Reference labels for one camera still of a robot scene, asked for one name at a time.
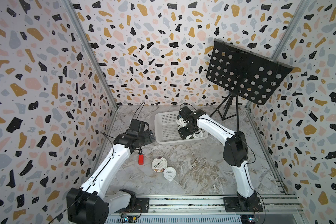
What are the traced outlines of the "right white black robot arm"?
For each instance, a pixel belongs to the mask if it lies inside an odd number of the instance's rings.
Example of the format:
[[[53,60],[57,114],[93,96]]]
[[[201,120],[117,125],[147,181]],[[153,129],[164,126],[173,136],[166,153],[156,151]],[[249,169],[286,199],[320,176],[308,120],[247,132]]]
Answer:
[[[179,110],[178,133],[182,139],[204,130],[215,137],[224,147],[223,159],[231,166],[237,183],[237,199],[231,205],[240,211],[259,208],[258,193],[254,189],[248,170],[248,145],[242,131],[232,131],[212,119],[205,111],[192,111],[188,106]]]

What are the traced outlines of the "white teardrop lid yogurt cup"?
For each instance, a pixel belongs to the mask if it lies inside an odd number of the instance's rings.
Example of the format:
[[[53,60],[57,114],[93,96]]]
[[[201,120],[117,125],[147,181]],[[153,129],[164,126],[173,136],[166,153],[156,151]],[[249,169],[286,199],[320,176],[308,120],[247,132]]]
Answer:
[[[169,182],[172,182],[176,177],[176,170],[173,167],[167,167],[164,170],[163,175],[165,179],[167,179]]]

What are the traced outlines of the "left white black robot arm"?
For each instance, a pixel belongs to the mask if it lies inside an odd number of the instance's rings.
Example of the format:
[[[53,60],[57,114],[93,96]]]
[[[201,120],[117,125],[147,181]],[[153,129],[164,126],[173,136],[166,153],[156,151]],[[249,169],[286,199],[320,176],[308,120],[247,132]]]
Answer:
[[[119,168],[135,150],[155,142],[149,124],[133,119],[129,128],[116,136],[112,148],[92,176],[80,188],[72,188],[66,196],[68,220],[76,224],[103,224],[116,212],[136,209],[136,194],[120,189],[106,196]]]

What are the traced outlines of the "Chobani yogurt cup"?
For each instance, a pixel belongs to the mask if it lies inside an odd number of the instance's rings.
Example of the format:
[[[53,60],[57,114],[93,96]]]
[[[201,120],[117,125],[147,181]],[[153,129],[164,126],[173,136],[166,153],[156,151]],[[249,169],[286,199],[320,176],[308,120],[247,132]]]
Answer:
[[[157,157],[152,161],[152,170],[157,173],[162,173],[168,167],[168,162],[164,157]]]

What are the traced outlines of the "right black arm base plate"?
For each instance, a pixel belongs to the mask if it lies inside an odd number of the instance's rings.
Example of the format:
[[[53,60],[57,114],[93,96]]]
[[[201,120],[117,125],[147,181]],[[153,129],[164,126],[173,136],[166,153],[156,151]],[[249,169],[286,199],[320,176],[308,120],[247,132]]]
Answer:
[[[223,206],[226,212],[263,212],[262,202],[258,196],[251,197],[224,197]]]

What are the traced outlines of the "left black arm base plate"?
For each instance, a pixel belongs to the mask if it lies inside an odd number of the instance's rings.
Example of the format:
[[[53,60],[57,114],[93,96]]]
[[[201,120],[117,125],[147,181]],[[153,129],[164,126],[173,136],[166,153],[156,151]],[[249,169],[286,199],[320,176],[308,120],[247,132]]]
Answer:
[[[148,197],[139,197],[135,200],[131,199],[128,207],[119,210],[117,213],[148,213],[149,211],[149,202],[150,198]]]

